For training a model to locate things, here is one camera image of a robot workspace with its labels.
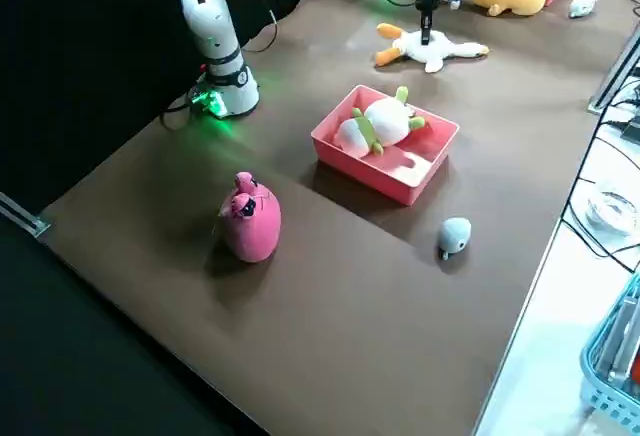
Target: white stuffed toy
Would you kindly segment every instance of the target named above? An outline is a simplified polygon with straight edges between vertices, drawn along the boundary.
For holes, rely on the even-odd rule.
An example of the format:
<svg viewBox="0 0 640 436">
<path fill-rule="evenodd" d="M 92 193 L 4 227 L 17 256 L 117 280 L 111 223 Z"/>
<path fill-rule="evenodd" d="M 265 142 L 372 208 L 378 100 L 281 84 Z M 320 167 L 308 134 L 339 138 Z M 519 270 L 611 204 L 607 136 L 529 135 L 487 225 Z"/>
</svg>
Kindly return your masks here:
<svg viewBox="0 0 640 436">
<path fill-rule="evenodd" d="M 353 108 L 353 118 L 343 121 L 334 142 L 354 158 L 370 152 L 384 154 L 384 148 L 406 138 L 411 131 L 423 128 L 426 122 L 406 105 L 409 90 L 401 86 L 395 98 L 383 98 L 371 103 L 364 114 Z"/>
<path fill-rule="evenodd" d="M 477 58 L 489 54 L 489 48 L 478 43 L 455 44 L 449 41 L 444 33 L 431 31 L 429 44 L 422 45 L 422 32 L 407 33 L 392 24 L 379 24 L 378 34 L 383 38 L 393 39 L 391 48 L 376 54 L 376 66 L 385 66 L 401 56 L 424 63 L 427 73 L 437 73 L 444 66 L 444 60 L 457 56 L 459 58 Z"/>
<path fill-rule="evenodd" d="M 582 18 L 591 14 L 598 0 L 573 0 L 569 6 L 569 18 Z"/>
</svg>

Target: blue plastic basket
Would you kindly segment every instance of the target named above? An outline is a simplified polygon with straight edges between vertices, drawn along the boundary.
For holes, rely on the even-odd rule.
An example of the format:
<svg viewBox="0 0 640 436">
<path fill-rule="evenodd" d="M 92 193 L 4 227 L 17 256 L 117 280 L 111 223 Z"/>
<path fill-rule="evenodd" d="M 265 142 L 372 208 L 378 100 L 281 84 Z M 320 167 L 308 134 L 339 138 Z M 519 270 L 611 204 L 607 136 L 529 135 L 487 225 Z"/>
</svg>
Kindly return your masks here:
<svg viewBox="0 0 640 436">
<path fill-rule="evenodd" d="M 627 284 L 580 354 L 580 367 L 585 376 L 580 397 L 596 411 L 606 414 L 632 434 L 640 434 L 640 401 L 602 380 L 596 373 L 595 365 L 624 298 L 639 285 L 640 278 L 636 275 Z"/>
</svg>

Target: small gray plush toy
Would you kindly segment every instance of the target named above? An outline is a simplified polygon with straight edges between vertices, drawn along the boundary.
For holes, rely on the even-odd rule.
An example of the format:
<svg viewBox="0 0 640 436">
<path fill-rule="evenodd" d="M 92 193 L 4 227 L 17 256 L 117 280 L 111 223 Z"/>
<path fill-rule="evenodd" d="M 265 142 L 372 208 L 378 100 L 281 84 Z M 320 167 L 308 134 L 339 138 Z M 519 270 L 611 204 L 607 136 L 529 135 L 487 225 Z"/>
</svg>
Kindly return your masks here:
<svg viewBox="0 0 640 436">
<path fill-rule="evenodd" d="M 598 0 L 573 0 L 569 6 L 569 18 L 582 18 L 591 14 Z"/>
<path fill-rule="evenodd" d="M 440 226 L 438 247 L 440 258 L 449 259 L 450 254 L 462 251 L 471 239 L 471 223 L 466 218 L 449 218 Z"/>
</svg>

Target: stuffed duck toy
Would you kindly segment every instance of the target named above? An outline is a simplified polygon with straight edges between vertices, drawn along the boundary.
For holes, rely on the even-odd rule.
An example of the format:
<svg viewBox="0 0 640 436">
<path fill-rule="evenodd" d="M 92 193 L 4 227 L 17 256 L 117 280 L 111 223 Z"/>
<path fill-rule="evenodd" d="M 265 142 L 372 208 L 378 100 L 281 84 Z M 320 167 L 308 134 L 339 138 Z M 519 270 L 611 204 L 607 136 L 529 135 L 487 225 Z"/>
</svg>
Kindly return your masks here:
<svg viewBox="0 0 640 436">
<path fill-rule="evenodd" d="M 431 31 L 429 44 L 422 45 L 422 32 L 407 33 L 392 24 L 378 25 L 378 34 L 393 39 L 391 48 L 376 54 L 376 66 L 386 66 L 402 56 L 424 63 L 426 73 L 437 73 L 444 60 L 451 57 L 477 58 L 489 54 L 489 48 L 478 43 L 455 44 L 440 31 Z"/>
<path fill-rule="evenodd" d="M 251 173 L 238 173 L 235 184 L 220 209 L 222 237 L 242 261 L 264 261 L 280 238 L 280 204 Z"/>
<path fill-rule="evenodd" d="M 353 108 L 353 118 L 344 121 L 334 142 L 354 158 L 370 152 L 384 154 L 384 148 L 406 138 L 411 131 L 423 128 L 426 122 L 407 106 L 409 90 L 401 86 L 395 98 L 383 98 L 371 103 L 364 111 Z"/>
</svg>

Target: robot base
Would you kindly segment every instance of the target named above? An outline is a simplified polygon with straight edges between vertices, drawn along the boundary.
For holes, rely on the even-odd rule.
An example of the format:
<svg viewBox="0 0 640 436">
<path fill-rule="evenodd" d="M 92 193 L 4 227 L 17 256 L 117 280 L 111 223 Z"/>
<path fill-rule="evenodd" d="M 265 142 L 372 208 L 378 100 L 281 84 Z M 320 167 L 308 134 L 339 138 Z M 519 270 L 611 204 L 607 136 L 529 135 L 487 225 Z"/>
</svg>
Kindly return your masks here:
<svg viewBox="0 0 640 436">
<path fill-rule="evenodd" d="M 192 108 L 196 112 L 206 112 L 216 118 L 243 116 L 251 113 L 260 101 L 258 83 L 251 70 L 246 67 L 242 85 L 216 84 L 215 76 L 207 75 L 200 81 L 191 98 Z"/>
</svg>

